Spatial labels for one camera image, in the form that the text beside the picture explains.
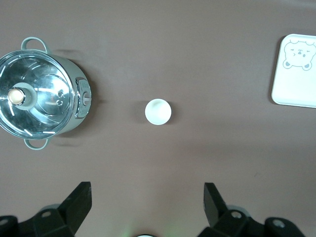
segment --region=pot handle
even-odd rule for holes
[[[29,41],[31,41],[31,40],[38,40],[39,42],[42,43],[42,45],[44,46],[44,49],[45,49],[45,51],[40,50],[40,49],[35,49],[35,50],[40,51],[40,52],[43,52],[43,53],[46,53],[46,54],[50,54],[50,53],[51,53],[51,51],[49,50],[47,44],[46,44],[44,41],[42,41],[40,38],[37,38],[37,37],[28,37],[28,38],[24,39],[24,40],[22,41],[22,44],[21,44],[21,50],[27,49],[27,48],[26,48],[26,45],[27,45],[27,43],[28,43]]]
[[[30,140],[24,139],[25,145],[26,145],[28,148],[30,148],[30,149],[32,149],[32,150],[35,150],[35,151],[39,151],[39,150],[45,148],[45,147],[48,145],[49,141],[50,141],[50,139],[46,139],[46,142],[45,142],[45,144],[44,144],[43,146],[41,146],[41,147],[35,147],[35,146],[31,145]]]

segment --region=lid knob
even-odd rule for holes
[[[8,92],[8,100],[13,105],[21,105],[24,102],[25,94],[23,90],[19,88],[13,88]]]

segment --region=metal screw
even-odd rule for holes
[[[237,211],[233,211],[231,215],[232,217],[237,218],[237,219],[240,219],[242,217],[242,215]]]
[[[273,220],[273,224],[275,226],[277,226],[277,227],[280,227],[280,228],[284,228],[285,227],[285,224],[282,221],[278,220],[278,219]]]
[[[0,226],[3,226],[3,225],[5,225],[8,222],[9,222],[8,219],[3,219],[3,220],[0,221]]]
[[[58,106],[62,106],[63,103],[64,103],[64,102],[63,102],[62,100],[57,100],[57,101],[56,101],[56,104],[57,104]]]
[[[58,96],[59,98],[63,97],[63,95],[64,95],[64,93],[63,93],[62,91],[58,91],[58,92],[57,92],[57,96]]]

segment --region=bear cartoon print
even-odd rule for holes
[[[316,36],[282,40],[271,96],[280,105],[316,108]]]
[[[304,71],[312,68],[312,59],[316,54],[316,46],[314,42],[289,42],[285,47],[285,61],[283,66],[286,69],[294,67],[302,67]]]

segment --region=bear face drawing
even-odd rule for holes
[[[286,69],[294,67],[302,67],[304,71],[311,69],[312,59],[316,54],[316,46],[298,41],[290,42],[284,47],[285,61],[283,66]]]

